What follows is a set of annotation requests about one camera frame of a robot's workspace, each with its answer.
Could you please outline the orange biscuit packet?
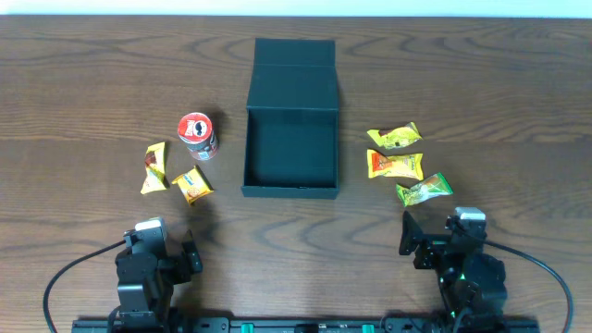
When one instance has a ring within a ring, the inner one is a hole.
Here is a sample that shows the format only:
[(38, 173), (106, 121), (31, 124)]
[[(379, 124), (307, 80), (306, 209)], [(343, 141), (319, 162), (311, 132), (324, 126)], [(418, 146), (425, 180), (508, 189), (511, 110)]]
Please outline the orange biscuit packet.
[(179, 187), (188, 205), (214, 191), (197, 166), (177, 176), (172, 184)]

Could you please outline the yellow brown snack packet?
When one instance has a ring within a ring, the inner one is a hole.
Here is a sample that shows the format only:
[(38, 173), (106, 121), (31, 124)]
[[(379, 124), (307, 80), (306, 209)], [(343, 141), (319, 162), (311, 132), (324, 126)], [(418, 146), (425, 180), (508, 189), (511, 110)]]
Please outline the yellow brown snack packet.
[(146, 178), (142, 184), (141, 194), (164, 191), (167, 188), (165, 150), (165, 142), (155, 143), (147, 148), (144, 156)]

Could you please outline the red Pringles can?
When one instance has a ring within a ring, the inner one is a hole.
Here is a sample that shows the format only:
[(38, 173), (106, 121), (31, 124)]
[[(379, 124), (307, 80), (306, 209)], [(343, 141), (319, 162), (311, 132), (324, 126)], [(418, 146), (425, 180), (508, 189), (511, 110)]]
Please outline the red Pringles can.
[(218, 150), (218, 140), (211, 119), (203, 113), (189, 113), (178, 124), (178, 136), (196, 160), (210, 160)]

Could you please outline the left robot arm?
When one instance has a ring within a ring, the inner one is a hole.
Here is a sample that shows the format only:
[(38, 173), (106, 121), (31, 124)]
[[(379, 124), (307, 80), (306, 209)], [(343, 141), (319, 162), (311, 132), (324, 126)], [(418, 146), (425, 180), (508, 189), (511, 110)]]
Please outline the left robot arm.
[(120, 330), (172, 332), (171, 298), (174, 287), (203, 271), (191, 231), (181, 242), (170, 244), (161, 227), (129, 230), (126, 249), (116, 257)]

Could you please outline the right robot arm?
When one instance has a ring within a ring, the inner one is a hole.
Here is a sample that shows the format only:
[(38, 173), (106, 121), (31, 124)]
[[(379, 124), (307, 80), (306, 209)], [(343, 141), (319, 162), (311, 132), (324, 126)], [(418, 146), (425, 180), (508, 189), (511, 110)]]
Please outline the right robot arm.
[(449, 235), (423, 232), (406, 211), (402, 215), (400, 255), (414, 255), (416, 269), (433, 270), (445, 313), (423, 324), (424, 332), (495, 332), (503, 329), (508, 298), (505, 266), (484, 253), (486, 215), (457, 207), (447, 217)]

